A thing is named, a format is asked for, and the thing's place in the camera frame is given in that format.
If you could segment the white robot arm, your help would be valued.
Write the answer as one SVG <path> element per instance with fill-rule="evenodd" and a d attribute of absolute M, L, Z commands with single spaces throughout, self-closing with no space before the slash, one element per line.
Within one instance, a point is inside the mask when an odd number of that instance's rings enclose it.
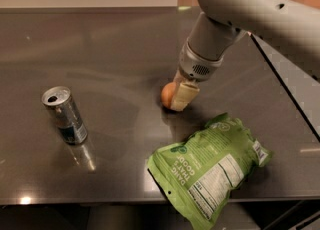
<path fill-rule="evenodd" d="M 184 43 L 169 108 L 182 111 L 250 32 L 309 76 L 320 76 L 320 10 L 291 0 L 198 0 L 201 12 Z"/>

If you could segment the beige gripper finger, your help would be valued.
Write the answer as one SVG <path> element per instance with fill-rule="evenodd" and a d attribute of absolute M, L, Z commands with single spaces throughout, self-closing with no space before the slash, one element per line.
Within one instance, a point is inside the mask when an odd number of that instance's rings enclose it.
<path fill-rule="evenodd" d="M 181 83 L 181 82 L 184 81 L 184 77 L 183 77 L 183 75 L 180 73 L 179 70 L 176 71 L 176 74 L 175 74 L 175 76 L 174 76 L 174 78 L 173 78 L 173 81 L 174 81 L 175 83 L 177 83 L 177 84 L 179 84 L 179 83 Z"/>
<path fill-rule="evenodd" d="M 170 109 L 177 112 L 183 111 L 195 99 L 199 92 L 199 86 L 195 82 L 176 82 Z"/>

